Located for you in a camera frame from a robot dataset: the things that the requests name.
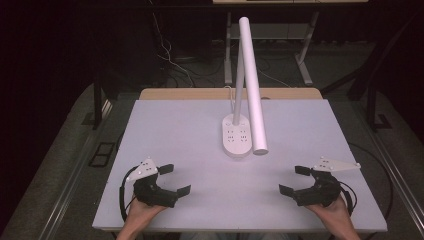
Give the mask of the person's right hand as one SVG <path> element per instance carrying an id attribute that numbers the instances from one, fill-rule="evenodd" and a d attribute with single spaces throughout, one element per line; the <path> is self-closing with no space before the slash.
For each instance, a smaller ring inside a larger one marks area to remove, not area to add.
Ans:
<path id="1" fill-rule="evenodd" d="M 329 206 L 308 205 L 307 209 L 312 211 L 333 235 L 336 232 L 355 230 L 342 197 L 338 197 Z"/>

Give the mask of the person's left hand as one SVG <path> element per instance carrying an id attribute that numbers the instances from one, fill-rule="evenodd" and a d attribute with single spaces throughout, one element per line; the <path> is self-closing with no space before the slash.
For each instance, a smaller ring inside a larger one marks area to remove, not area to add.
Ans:
<path id="1" fill-rule="evenodd" d="M 134 200 L 130 204 L 129 213 L 125 220 L 124 229 L 131 232 L 140 232 L 145 229 L 150 222 L 162 211 L 166 210 L 163 206 L 148 206 L 143 202 Z"/>

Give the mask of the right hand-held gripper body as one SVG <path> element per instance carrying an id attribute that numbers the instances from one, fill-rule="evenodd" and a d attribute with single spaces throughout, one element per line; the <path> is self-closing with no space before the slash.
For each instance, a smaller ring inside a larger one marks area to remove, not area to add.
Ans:
<path id="1" fill-rule="evenodd" d="M 295 190 L 294 200 L 299 206 L 321 204 L 325 207 L 333 203 L 340 194 L 344 195 L 348 207 L 353 207 L 351 195 L 343 189 L 342 183 L 334 176 L 334 172 L 360 169 L 359 163 L 348 163 L 340 160 L 321 157 L 319 162 L 308 167 L 315 180 L 312 187 Z"/>

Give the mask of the black rectangular floor frame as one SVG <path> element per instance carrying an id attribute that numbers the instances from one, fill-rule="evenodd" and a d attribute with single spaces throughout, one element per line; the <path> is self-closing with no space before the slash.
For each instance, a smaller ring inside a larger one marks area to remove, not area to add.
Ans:
<path id="1" fill-rule="evenodd" d="M 88 166 L 94 168 L 106 167 L 114 150 L 114 142 L 100 142 L 93 156 L 91 157 Z"/>

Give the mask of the aluminium floor rail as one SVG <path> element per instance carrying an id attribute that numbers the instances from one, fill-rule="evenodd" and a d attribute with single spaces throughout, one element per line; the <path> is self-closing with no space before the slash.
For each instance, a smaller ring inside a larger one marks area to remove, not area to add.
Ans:
<path id="1" fill-rule="evenodd" d="M 80 182 L 80 175 L 83 168 L 88 164 L 90 155 L 98 141 L 101 131 L 104 128 L 104 123 L 100 122 L 94 130 L 90 130 L 89 134 L 79 152 L 76 163 L 58 197 L 53 205 L 52 212 L 49 214 L 48 220 L 45 223 L 38 240 L 53 240 L 63 217 L 69 207 L 69 204 L 75 194 L 77 186 Z"/>
<path id="2" fill-rule="evenodd" d="M 400 170 L 396 166 L 388 149 L 385 147 L 383 141 L 367 123 L 365 111 L 362 109 L 361 104 L 359 102 L 353 102 L 352 107 L 355 114 L 360 119 L 362 126 L 371 138 L 373 145 L 377 149 L 377 152 L 381 157 L 382 164 L 388 171 L 389 177 L 394 184 L 394 188 L 399 194 L 404 206 L 406 207 L 406 210 L 408 211 L 410 217 L 412 218 L 414 224 L 424 239 L 424 209 L 421 207 L 416 196 L 411 191 Z"/>

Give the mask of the black metal stand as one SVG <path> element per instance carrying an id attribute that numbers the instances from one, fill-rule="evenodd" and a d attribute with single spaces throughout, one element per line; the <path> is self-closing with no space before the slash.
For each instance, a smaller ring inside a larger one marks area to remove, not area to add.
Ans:
<path id="1" fill-rule="evenodd" d="M 377 87 L 370 84 L 367 92 L 366 121 L 370 128 L 377 132 L 379 129 L 391 129 L 392 126 L 384 114 L 376 113 Z"/>

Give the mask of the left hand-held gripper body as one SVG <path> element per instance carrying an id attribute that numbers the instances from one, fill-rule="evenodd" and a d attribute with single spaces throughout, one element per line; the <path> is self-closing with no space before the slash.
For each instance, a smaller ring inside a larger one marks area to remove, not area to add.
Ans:
<path id="1" fill-rule="evenodd" d="M 173 207 L 178 200 L 177 193 L 157 184 L 160 176 L 158 168 L 151 158 L 147 158 L 129 172 L 125 182 L 133 184 L 133 192 L 138 201 L 149 206 Z"/>

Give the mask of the white desk lamp with sockets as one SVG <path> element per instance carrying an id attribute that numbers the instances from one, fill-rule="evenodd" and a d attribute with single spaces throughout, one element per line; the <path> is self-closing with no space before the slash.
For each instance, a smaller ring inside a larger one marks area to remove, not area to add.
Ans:
<path id="1" fill-rule="evenodd" d="M 250 21 L 239 19 L 239 52 L 233 111 L 222 120 L 224 152 L 232 158 L 266 155 L 267 137 Z"/>

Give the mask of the grey metal desk frame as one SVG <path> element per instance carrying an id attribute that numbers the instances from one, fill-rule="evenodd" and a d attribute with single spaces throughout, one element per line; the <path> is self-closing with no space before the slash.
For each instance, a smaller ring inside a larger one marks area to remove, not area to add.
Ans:
<path id="1" fill-rule="evenodd" d="M 313 84 L 307 69 L 305 58 L 311 43 L 319 13 L 314 12 L 308 23 L 253 23 L 251 24 L 252 38 L 257 40 L 301 40 L 302 49 L 294 55 L 297 67 L 307 86 Z M 232 83 L 231 41 L 238 39 L 239 25 L 232 22 L 232 14 L 226 16 L 226 38 L 224 58 L 224 83 Z"/>

